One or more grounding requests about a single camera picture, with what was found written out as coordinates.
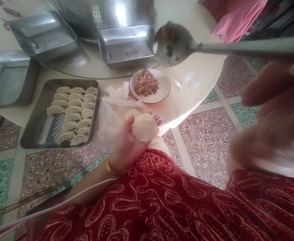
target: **stainless steel colander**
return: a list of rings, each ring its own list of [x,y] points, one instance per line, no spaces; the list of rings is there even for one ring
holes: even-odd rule
[[[79,38],[98,43],[98,30],[154,25],[154,0],[51,0]]]

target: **terrazzo floor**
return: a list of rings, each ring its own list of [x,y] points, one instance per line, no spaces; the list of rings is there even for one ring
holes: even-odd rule
[[[257,121],[258,108],[242,106],[239,96],[254,74],[255,68],[249,66],[249,61],[227,57],[208,97],[178,127],[163,135],[181,169],[214,186],[225,187],[228,142],[235,133]],[[5,214],[0,223],[24,216],[50,196],[73,186],[111,152],[93,144],[75,150],[26,151],[18,144],[22,132],[8,120],[0,128],[0,209],[54,185],[61,186]],[[26,227],[20,226],[2,240],[15,240],[25,231]]]

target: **white cable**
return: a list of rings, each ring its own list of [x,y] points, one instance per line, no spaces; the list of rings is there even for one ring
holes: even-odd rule
[[[40,215],[42,215],[42,214],[48,213],[48,212],[50,212],[50,211],[53,211],[53,210],[55,210],[55,209],[57,209],[57,208],[59,208],[59,207],[65,205],[66,203],[68,203],[68,202],[70,202],[71,200],[75,199],[75,198],[78,197],[79,195],[85,193],[86,191],[88,191],[88,190],[90,190],[90,189],[92,189],[92,188],[94,188],[94,187],[96,187],[96,186],[99,186],[99,185],[101,185],[101,184],[104,184],[104,183],[106,183],[106,182],[108,182],[108,181],[116,181],[116,180],[118,180],[118,178],[111,178],[111,179],[107,179],[107,180],[105,180],[105,181],[99,182],[99,183],[97,183],[97,184],[95,184],[95,185],[92,185],[92,186],[86,188],[85,190],[82,190],[81,192],[79,192],[79,193],[76,194],[75,196],[72,196],[72,197],[69,198],[68,200],[63,201],[62,203],[60,203],[60,204],[58,204],[58,205],[56,205],[56,206],[53,206],[53,207],[51,207],[51,208],[47,208],[47,209],[41,210],[41,211],[39,211],[39,212],[37,212],[37,213],[31,214],[31,215],[29,215],[29,216],[25,216],[25,217],[23,217],[23,218],[20,218],[20,219],[18,219],[18,220],[16,220],[16,221],[11,222],[11,223],[8,223],[8,224],[5,224],[5,225],[2,225],[2,226],[0,226],[0,231],[2,231],[2,230],[4,230],[4,229],[7,229],[7,228],[9,228],[9,227],[11,227],[11,226],[14,226],[14,225],[20,224],[20,223],[22,223],[22,222],[24,222],[24,221],[27,221],[27,220],[31,219],[31,218],[34,218],[34,217],[40,216]]]

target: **plastic bag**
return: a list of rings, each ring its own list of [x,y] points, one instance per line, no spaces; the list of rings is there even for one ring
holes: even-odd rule
[[[115,90],[112,86],[105,88],[107,95],[100,98],[98,131],[94,136],[94,145],[99,149],[113,150],[118,133],[125,122],[125,113],[137,109],[142,113],[150,108],[142,101],[129,96],[129,82]]]

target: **metal spoon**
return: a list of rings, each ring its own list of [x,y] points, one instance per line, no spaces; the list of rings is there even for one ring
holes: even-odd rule
[[[171,21],[157,31],[153,47],[156,62],[164,67],[178,65],[194,52],[294,62],[294,37],[198,44],[185,27]]]

